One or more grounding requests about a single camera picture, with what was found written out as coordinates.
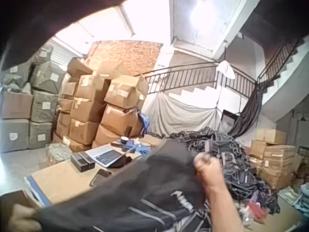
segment gray wrapped package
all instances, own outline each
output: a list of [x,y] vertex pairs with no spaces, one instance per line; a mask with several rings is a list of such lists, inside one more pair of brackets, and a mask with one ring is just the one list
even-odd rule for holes
[[33,104],[31,110],[31,121],[52,122],[57,105],[57,95],[33,91]]
[[30,122],[29,148],[46,147],[51,141],[52,123]]
[[30,62],[25,62],[1,72],[0,83],[6,86],[14,84],[22,89],[28,81],[30,65]]
[[43,45],[31,58],[31,62],[38,65],[50,61],[54,47]]
[[58,94],[66,72],[52,62],[46,62],[34,68],[30,79],[32,87]]
[[0,121],[0,152],[25,150],[29,145],[29,121],[8,119]]

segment blue cloth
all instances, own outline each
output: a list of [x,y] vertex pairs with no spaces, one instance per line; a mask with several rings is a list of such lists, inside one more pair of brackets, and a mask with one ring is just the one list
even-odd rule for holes
[[143,114],[141,111],[138,111],[139,120],[143,125],[141,130],[141,135],[144,136],[148,132],[148,128],[150,126],[150,120],[147,115]]

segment white cloth cover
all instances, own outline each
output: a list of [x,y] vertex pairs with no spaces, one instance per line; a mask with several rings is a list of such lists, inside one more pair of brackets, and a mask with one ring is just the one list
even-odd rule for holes
[[199,131],[205,127],[224,132],[228,130],[228,126],[221,122],[222,113],[218,109],[186,105],[164,93],[157,94],[145,114],[150,120],[149,131],[160,135]]

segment ceiling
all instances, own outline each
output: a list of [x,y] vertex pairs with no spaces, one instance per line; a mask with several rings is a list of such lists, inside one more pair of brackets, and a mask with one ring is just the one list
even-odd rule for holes
[[242,0],[207,0],[201,17],[201,30],[197,30],[190,15],[198,0],[174,1],[174,36],[178,40],[213,51],[230,24]]
[[94,41],[141,40],[167,45],[176,41],[173,46],[178,49],[218,59],[225,41],[232,42],[258,2],[127,0],[120,7],[79,20],[58,32],[56,37],[84,54]]

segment black handrail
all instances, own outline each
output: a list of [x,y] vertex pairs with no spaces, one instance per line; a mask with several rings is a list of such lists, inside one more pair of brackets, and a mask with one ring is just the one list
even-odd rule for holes
[[281,45],[257,77],[257,80],[232,65],[236,79],[228,79],[216,72],[219,61],[177,65],[144,72],[142,75],[150,84],[148,94],[187,86],[213,84],[215,87],[221,85],[249,98],[256,87],[261,90],[269,86],[271,81],[278,76],[298,44],[299,41],[293,41]]

